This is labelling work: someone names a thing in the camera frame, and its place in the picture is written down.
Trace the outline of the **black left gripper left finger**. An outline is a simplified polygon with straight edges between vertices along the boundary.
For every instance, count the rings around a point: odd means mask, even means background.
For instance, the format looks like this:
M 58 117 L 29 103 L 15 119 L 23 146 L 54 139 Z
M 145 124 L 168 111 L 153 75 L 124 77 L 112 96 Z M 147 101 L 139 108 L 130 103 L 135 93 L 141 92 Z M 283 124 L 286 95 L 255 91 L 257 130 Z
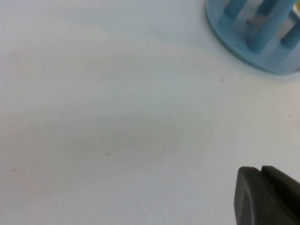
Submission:
M 268 187 L 261 172 L 253 167 L 238 170 L 234 211 L 238 225 L 282 225 L 285 211 Z

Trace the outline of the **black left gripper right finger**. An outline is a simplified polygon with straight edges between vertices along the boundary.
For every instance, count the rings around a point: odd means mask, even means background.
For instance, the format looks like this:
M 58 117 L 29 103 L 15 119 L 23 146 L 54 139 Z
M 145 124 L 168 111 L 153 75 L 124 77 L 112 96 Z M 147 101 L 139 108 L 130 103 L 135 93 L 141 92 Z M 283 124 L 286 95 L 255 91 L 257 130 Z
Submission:
M 279 198 L 281 206 L 290 214 L 290 218 L 300 224 L 300 183 L 279 169 L 262 166 L 262 175 Z

